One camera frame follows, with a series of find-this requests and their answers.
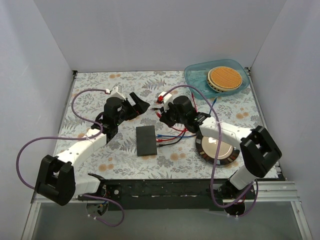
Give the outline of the black network switch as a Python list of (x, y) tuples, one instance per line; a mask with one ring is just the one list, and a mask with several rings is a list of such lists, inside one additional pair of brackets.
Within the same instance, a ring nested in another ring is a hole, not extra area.
[(136, 152), (138, 157), (158, 154), (154, 125), (136, 127)]

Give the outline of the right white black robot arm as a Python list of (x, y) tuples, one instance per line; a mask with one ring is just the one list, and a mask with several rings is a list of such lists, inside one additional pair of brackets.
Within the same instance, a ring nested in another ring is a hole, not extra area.
[(282, 157), (281, 150), (263, 126), (250, 129), (219, 123), (213, 116), (197, 112), (185, 95), (173, 98), (162, 92), (157, 101), (163, 104), (159, 120), (167, 126), (182, 124), (191, 133), (221, 139), (241, 151), (244, 165), (225, 183), (227, 195), (232, 199), (243, 195), (245, 188), (255, 179), (264, 178)]

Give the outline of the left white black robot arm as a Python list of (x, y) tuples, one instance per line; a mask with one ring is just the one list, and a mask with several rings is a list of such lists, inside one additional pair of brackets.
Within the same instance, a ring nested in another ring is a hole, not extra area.
[(134, 105), (120, 93), (107, 98), (104, 109), (84, 137), (56, 156), (46, 155), (39, 167), (35, 191), (47, 199), (66, 205), (74, 196), (90, 194), (95, 200), (106, 196), (103, 178), (96, 174), (75, 176), (77, 169), (118, 133), (119, 125), (144, 114), (150, 104), (130, 93)]

